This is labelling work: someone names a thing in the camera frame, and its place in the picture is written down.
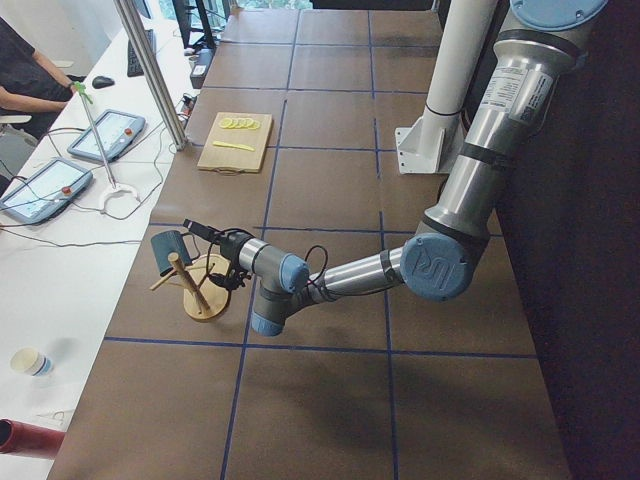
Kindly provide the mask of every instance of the black mouse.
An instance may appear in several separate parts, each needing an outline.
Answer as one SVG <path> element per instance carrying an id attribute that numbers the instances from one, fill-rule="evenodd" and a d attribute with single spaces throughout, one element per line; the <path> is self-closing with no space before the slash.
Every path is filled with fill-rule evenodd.
<path id="1" fill-rule="evenodd" d="M 103 77 L 102 75 L 99 75 L 93 79 L 93 82 L 91 82 L 91 85 L 93 86 L 93 88 L 98 89 L 98 88 L 110 87 L 115 83 L 116 82 L 113 81 L 113 78 Z"/>

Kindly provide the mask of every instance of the black keyboard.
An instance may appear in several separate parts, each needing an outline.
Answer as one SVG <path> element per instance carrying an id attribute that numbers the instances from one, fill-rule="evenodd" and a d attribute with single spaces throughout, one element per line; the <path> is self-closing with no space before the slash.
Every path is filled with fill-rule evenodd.
<path id="1" fill-rule="evenodd" d="M 145 30 L 144 34 L 147 36 L 147 40 L 151 46 L 151 51 L 156 53 L 156 36 L 153 34 L 153 30 Z M 131 40 L 129 40 L 129 46 L 127 48 L 127 77 L 139 77 L 143 73 L 140 60 L 138 59 L 136 52 L 133 50 Z"/>

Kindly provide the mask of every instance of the red cylinder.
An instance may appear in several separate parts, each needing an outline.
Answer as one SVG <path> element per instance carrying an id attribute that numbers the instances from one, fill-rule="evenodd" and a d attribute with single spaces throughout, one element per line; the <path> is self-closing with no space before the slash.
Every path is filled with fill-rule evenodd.
<path id="1" fill-rule="evenodd" d="M 0 420 L 0 453 L 22 457 L 55 458 L 64 432 L 15 420 Z"/>

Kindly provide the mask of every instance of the white desk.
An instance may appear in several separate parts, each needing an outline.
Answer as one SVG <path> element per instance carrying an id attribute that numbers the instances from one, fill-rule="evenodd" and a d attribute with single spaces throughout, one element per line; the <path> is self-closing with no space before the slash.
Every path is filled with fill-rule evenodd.
<path id="1" fill-rule="evenodd" d="M 189 64 L 182 55 L 182 44 L 175 36 L 177 25 L 154 21 L 148 25 L 156 34 L 156 58 L 174 104 L 183 93 L 195 93 L 189 80 Z M 127 36 L 118 34 L 86 80 L 87 93 L 94 101 L 97 117 L 107 108 L 141 115 L 147 126 L 143 138 L 161 123 L 146 79 L 126 75 Z M 113 78 L 115 86 L 101 90 L 91 87 L 97 75 Z M 86 128 L 89 122 L 77 95 L 60 114 L 52 128 Z M 129 154 L 113 163 L 114 175 L 121 183 L 136 187 L 141 198 L 162 181 L 173 160 L 171 138 L 164 125 Z M 66 158 L 67 146 L 77 133 L 53 134 L 57 148 Z M 45 138 L 34 151 L 20 175 L 29 177 L 52 157 L 57 156 Z M 93 168 L 95 163 L 73 159 Z M 100 194 L 108 185 L 104 169 L 93 171 L 94 181 L 77 203 L 97 208 Z M 16 233 L 59 244 L 121 242 L 142 239 L 158 188 L 146 203 L 127 220 L 115 220 L 95 211 L 70 206 L 57 218 L 35 227 L 11 229 Z M 124 216 L 135 206 L 132 196 L 113 198 L 107 212 Z M 0 213 L 0 223 L 13 224 Z M 0 231 L 0 278 L 2 335 L 0 335 L 0 418 L 66 429 L 102 341 L 104 331 L 120 296 L 122 286 L 138 250 L 139 243 L 59 248 L 19 238 Z M 54 371 L 42 378 L 26 377 L 9 368 L 13 353 L 34 346 L 53 360 Z M 62 425 L 41 415 L 65 411 Z M 0 480 L 46 478 L 52 461 L 0 455 Z"/>

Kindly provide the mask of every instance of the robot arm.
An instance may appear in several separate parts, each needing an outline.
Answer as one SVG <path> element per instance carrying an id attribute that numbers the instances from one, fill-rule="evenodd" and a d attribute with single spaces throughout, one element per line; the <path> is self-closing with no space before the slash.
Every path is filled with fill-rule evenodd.
<path id="1" fill-rule="evenodd" d="M 605 3 L 512 0 L 494 46 L 497 66 L 447 184 L 402 248 L 310 276 L 304 260 L 247 232 L 221 235 L 185 221 L 189 231 L 220 245 L 232 270 L 260 277 L 252 327 L 278 335 L 302 308 L 401 283 L 432 301 L 465 291 L 488 243 L 487 220 L 514 167 L 515 149 L 540 127 L 558 77 L 579 66 Z M 546 8 L 551 4 L 555 13 Z"/>

